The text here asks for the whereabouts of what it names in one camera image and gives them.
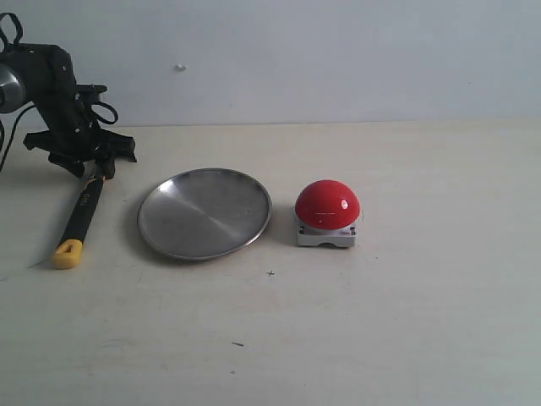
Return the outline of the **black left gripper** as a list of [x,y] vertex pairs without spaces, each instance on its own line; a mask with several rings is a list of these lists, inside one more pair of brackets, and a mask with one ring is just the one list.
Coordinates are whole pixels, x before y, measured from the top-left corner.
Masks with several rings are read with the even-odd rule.
[[3,49],[3,113],[34,104],[48,127],[33,134],[32,148],[50,151],[48,161],[82,178],[85,162],[96,159],[96,175],[115,176],[115,156],[134,158],[134,139],[104,130],[92,106],[77,99],[70,55],[61,47],[7,44]]

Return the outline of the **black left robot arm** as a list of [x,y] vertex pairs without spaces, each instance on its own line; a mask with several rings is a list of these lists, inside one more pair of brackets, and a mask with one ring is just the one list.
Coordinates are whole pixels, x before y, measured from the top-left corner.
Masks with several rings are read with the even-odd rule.
[[27,149],[49,153],[49,162],[75,177],[95,162],[107,179],[115,159],[135,162],[135,141],[101,127],[114,124],[117,112],[101,101],[105,85],[77,82],[68,52],[54,45],[12,45],[1,54],[1,112],[11,113],[31,102],[47,130],[28,133]]

